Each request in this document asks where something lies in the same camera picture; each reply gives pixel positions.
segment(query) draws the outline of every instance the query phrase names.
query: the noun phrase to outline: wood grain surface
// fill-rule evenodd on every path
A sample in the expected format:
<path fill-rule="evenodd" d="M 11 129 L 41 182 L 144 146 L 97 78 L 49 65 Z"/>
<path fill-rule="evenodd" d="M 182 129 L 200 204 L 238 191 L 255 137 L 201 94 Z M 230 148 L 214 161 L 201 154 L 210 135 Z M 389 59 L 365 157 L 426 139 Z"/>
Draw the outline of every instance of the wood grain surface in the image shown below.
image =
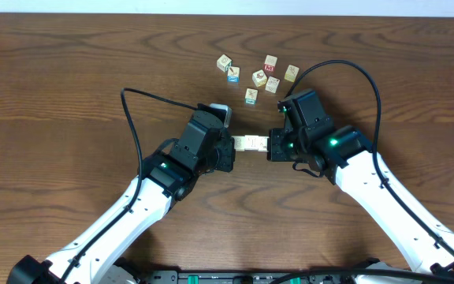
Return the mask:
<path fill-rule="evenodd" d="M 227 54 L 241 68 L 228 83 Z M 381 90 L 380 152 L 396 176 L 454 230 L 454 19 L 0 14 L 0 282 L 24 255 L 44 260 L 90 226 L 136 175 L 122 87 L 233 108 L 233 135 L 282 125 L 274 95 L 244 103 L 267 54 L 307 67 L 349 59 Z M 303 80 L 338 125 L 372 137 L 365 78 L 327 66 Z M 129 108 L 145 153 L 179 137 L 190 110 L 138 95 Z M 261 153 L 194 191 L 125 255 L 142 268 L 276 269 L 353 265 L 375 256 L 406 267 L 374 220 L 327 180 Z"/>

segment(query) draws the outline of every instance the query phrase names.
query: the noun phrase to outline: letter cube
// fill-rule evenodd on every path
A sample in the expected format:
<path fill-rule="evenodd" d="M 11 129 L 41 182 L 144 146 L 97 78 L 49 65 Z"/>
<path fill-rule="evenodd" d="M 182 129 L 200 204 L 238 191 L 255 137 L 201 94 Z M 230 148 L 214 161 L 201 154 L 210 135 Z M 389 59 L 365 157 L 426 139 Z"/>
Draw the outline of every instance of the letter cube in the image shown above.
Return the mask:
<path fill-rule="evenodd" d="M 266 84 L 266 91 L 276 93 L 277 86 L 280 84 L 280 79 L 269 77 Z"/>
<path fill-rule="evenodd" d="M 299 67 L 295 67 L 294 65 L 289 65 L 287 68 L 287 72 L 285 73 L 285 80 L 289 80 L 290 82 L 295 82 L 297 73 L 299 73 Z"/>
<path fill-rule="evenodd" d="M 274 68 L 276 68 L 276 61 L 277 57 L 272 55 L 266 56 L 266 62 L 264 62 L 264 70 L 267 72 L 274 72 Z"/>
<path fill-rule="evenodd" d="M 225 54 L 223 54 L 217 60 L 217 67 L 223 72 L 227 72 L 227 70 L 229 70 L 229 67 L 232 64 L 233 64 L 233 60 L 231 58 L 228 58 L 227 55 L 225 55 Z"/>
<path fill-rule="evenodd" d="M 239 82 L 240 81 L 240 68 L 239 67 L 229 67 L 227 71 L 227 81 L 229 82 Z"/>
<path fill-rule="evenodd" d="M 259 91 L 250 89 L 250 88 L 246 89 L 246 95 L 244 96 L 244 102 L 250 103 L 250 104 L 257 103 L 257 93 L 259 93 Z"/>
<path fill-rule="evenodd" d="M 253 83 L 255 83 L 255 86 L 257 87 L 263 86 L 267 82 L 267 76 L 262 70 L 253 73 L 251 79 L 253 80 Z"/>

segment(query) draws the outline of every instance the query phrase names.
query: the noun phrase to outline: cube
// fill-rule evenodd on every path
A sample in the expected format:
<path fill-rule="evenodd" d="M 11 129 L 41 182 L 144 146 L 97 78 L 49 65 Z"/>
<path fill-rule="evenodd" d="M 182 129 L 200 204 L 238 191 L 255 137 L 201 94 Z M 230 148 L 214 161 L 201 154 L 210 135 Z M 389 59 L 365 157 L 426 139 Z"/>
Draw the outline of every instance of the cube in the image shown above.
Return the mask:
<path fill-rule="evenodd" d="M 285 80 L 289 80 L 290 82 L 295 82 L 297 73 L 299 73 L 299 67 L 295 67 L 294 65 L 289 65 L 287 68 L 287 72 L 285 73 Z"/>
<path fill-rule="evenodd" d="M 225 55 L 225 54 L 223 54 L 217 60 L 217 67 L 223 72 L 227 72 L 227 70 L 229 70 L 229 67 L 232 64 L 233 64 L 233 60 L 231 58 L 228 58 L 227 55 Z"/>
<path fill-rule="evenodd" d="M 262 70 L 253 73 L 251 79 L 253 80 L 253 83 L 255 83 L 255 86 L 257 87 L 263 86 L 267 82 L 267 76 Z"/>
<path fill-rule="evenodd" d="M 280 79 L 269 77 L 266 84 L 266 91 L 276 93 L 277 86 L 280 84 Z"/>
<path fill-rule="evenodd" d="M 229 67 L 227 71 L 227 81 L 236 82 L 240 81 L 240 68 L 239 67 Z"/>
<path fill-rule="evenodd" d="M 257 103 L 257 93 L 259 93 L 259 91 L 250 88 L 246 89 L 246 95 L 244 95 L 244 102 L 249 104 Z"/>
<path fill-rule="evenodd" d="M 276 56 L 267 55 L 266 61 L 264 62 L 264 70 L 267 72 L 274 72 L 274 68 L 276 68 L 276 61 Z"/>

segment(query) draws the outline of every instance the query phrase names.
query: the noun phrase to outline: black cable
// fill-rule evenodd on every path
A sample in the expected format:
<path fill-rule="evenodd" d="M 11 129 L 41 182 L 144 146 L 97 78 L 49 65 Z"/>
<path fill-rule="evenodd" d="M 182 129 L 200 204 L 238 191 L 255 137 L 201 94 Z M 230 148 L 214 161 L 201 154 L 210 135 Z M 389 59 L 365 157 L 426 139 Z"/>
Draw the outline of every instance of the black cable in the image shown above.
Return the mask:
<path fill-rule="evenodd" d="M 120 214 L 117 215 L 117 217 L 115 217 L 113 220 L 111 220 L 110 223 L 108 223 L 108 225 L 106 225 L 104 228 L 102 228 L 102 230 L 99 231 L 99 233 L 97 233 L 81 250 L 80 252 L 78 252 L 78 254 L 76 256 L 73 257 L 73 259 L 71 260 L 71 263 L 69 263 L 69 266 L 66 268 L 66 270 L 64 271 L 64 273 L 62 274 L 62 277 L 61 279 L 59 280 L 59 284 L 64 284 L 65 283 L 65 280 L 68 278 L 69 276 L 69 273 L 71 273 L 71 271 L 73 270 L 73 268 L 78 265 L 80 263 L 80 259 L 82 258 L 82 256 L 87 252 L 87 250 L 105 233 L 107 232 L 113 225 L 115 225 L 115 223 L 118 222 L 118 220 L 120 220 L 122 217 L 124 217 L 124 215 L 131 211 L 131 208 L 132 208 L 132 205 L 134 205 L 134 203 L 136 202 L 137 198 L 138 198 L 138 195 L 140 194 L 140 190 L 141 190 L 141 183 L 143 181 L 143 153 L 141 151 L 141 146 L 140 146 L 140 140 L 138 139 L 138 134 L 136 133 L 136 128 L 134 127 L 134 123 L 132 122 L 132 118 L 131 118 L 131 114 L 129 113 L 129 108 L 127 107 L 127 103 L 125 102 L 125 91 L 128 91 L 128 92 L 135 92 L 137 94 L 141 94 L 141 95 L 146 95 L 146 96 L 149 96 L 153 99 L 158 99 L 160 101 L 163 101 L 165 103 L 170 103 L 170 104 L 173 104 L 175 106 L 179 106 L 179 107 L 186 107 L 186 108 L 189 108 L 191 110 L 196 110 L 195 107 L 193 106 L 189 106 L 187 104 L 184 104 L 184 103 L 177 103 L 177 102 L 174 102 L 170 99 L 164 99 L 164 98 L 161 98 L 159 96 L 156 96 L 156 95 L 152 95 L 151 93 L 147 93 L 147 92 L 143 92 L 143 91 L 140 91 L 140 90 L 136 90 L 136 89 L 133 89 L 133 88 L 122 88 L 122 91 L 120 93 L 120 97 L 121 97 L 121 100 L 122 100 L 122 106 L 124 107 L 124 113 L 125 113 L 125 117 L 127 118 L 127 122 L 129 123 L 129 128 L 131 129 L 131 133 L 132 133 L 132 138 L 134 139 L 134 143 L 136 144 L 136 152 L 138 154 L 138 164 L 139 164 L 139 173 L 138 173 L 138 183 L 136 185 L 136 191 L 134 192 L 134 196 L 132 196 L 132 199 L 129 201 L 129 203 L 124 207 L 124 210 L 122 210 L 122 212 L 120 212 Z M 166 140 L 164 143 L 171 143 L 171 142 L 175 142 L 174 139 L 172 140 Z"/>
<path fill-rule="evenodd" d="M 385 276 L 394 278 L 405 278 L 416 281 L 423 281 L 425 283 L 447 283 L 454 284 L 453 278 L 440 277 L 435 275 L 425 275 L 422 273 L 416 273 L 411 271 L 394 271 L 388 269 L 366 269 L 366 268 L 325 268 L 325 269 L 313 269 L 305 272 L 291 273 L 282 276 L 278 279 L 273 280 L 270 284 L 281 284 L 283 282 L 292 280 L 294 278 L 310 277 L 316 275 L 341 275 L 341 276 L 352 276 L 352 275 L 372 275 L 372 276 Z"/>
<path fill-rule="evenodd" d="M 370 85 L 372 86 L 374 90 L 374 95 L 376 96 L 376 105 L 377 105 L 377 113 L 376 113 L 376 125 L 374 127 L 374 139 L 372 143 L 372 159 L 374 163 L 374 168 L 376 170 L 376 174 L 378 174 L 379 179 L 381 180 L 381 184 L 388 190 L 388 192 L 392 195 L 393 199 L 406 211 L 406 213 L 411 216 L 418 225 L 422 227 L 436 242 L 436 244 L 440 245 L 446 252 L 449 252 L 450 255 L 454 257 L 454 250 L 451 248 L 446 241 L 438 236 L 430 227 L 428 227 L 414 212 L 411 210 L 405 202 L 402 201 L 401 198 L 396 194 L 396 192 L 392 189 L 390 184 L 388 183 L 388 179 L 383 176 L 383 173 L 381 172 L 381 169 L 379 168 L 378 165 L 378 137 L 379 137 L 379 128 L 381 125 L 381 96 L 379 95 L 379 90 L 378 87 L 376 86 L 376 83 L 374 82 L 374 79 L 369 75 L 369 73 L 359 65 L 356 65 L 353 62 L 349 62 L 347 60 L 329 60 L 326 62 L 318 63 L 317 65 L 314 65 L 310 67 L 308 70 L 306 70 L 300 77 L 294 82 L 294 84 L 291 86 L 290 90 L 288 91 L 287 95 L 285 96 L 288 97 L 289 95 L 292 94 L 294 88 L 296 85 L 311 71 L 320 68 L 325 65 L 329 64 L 345 64 L 345 65 L 350 65 L 351 67 L 357 69 L 360 71 L 368 80 Z"/>

